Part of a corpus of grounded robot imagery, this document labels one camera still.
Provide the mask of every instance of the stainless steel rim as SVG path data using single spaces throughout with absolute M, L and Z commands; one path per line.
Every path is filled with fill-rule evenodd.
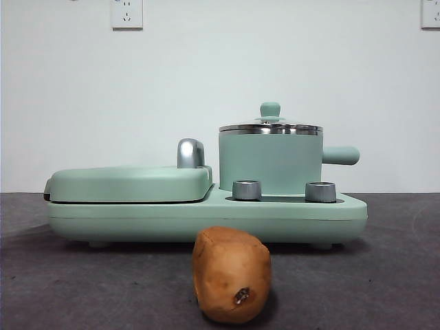
M 322 131 L 309 129 L 286 129 L 286 128 L 256 128 L 256 129 L 234 129 L 230 131 L 220 130 L 220 135 L 227 134 L 290 134 L 290 135 L 322 135 Z
M 286 124 L 286 123 L 261 123 L 261 124 L 236 124 L 220 127 L 220 132 L 238 131 L 248 129 L 270 129 L 289 131 L 295 129 L 297 131 L 319 131 L 322 132 L 321 126 L 304 125 L 304 124 Z

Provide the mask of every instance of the pot lid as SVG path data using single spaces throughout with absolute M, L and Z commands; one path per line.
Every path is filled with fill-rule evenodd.
M 261 117 L 255 118 L 251 122 L 243 122 L 220 127 L 220 132 L 253 130 L 252 133 L 261 132 L 262 134 L 290 134 L 301 133 L 318 135 L 322 132 L 321 126 L 308 125 L 302 123 L 292 123 L 280 117 L 281 106 L 277 102 L 264 102 L 260 106 Z

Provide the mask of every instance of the pot handle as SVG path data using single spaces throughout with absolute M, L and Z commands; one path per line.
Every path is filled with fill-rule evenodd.
M 322 149 L 323 164 L 354 165 L 359 156 L 359 150 L 354 146 L 325 146 Z

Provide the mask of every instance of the appliance foot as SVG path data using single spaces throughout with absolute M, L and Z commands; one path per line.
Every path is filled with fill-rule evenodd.
M 111 245 L 110 242 L 89 242 L 89 247 L 94 249 L 107 248 Z
M 331 250 L 333 245 L 331 243 L 312 243 L 310 246 L 317 250 Z

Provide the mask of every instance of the mint green appliance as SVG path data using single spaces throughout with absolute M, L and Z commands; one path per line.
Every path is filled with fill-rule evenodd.
M 220 185 L 212 183 L 204 146 L 194 139 L 180 141 L 176 166 L 54 173 L 44 193 L 51 228 L 94 247 L 117 241 L 191 242 L 209 226 L 317 248 L 359 237 L 366 204 L 320 182 L 323 162 L 354 164 L 358 151 L 323 149 L 322 128 L 287 123 L 276 103 L 263 104 L 261 115 L 240 124 L 257 126 L 220 129 Z

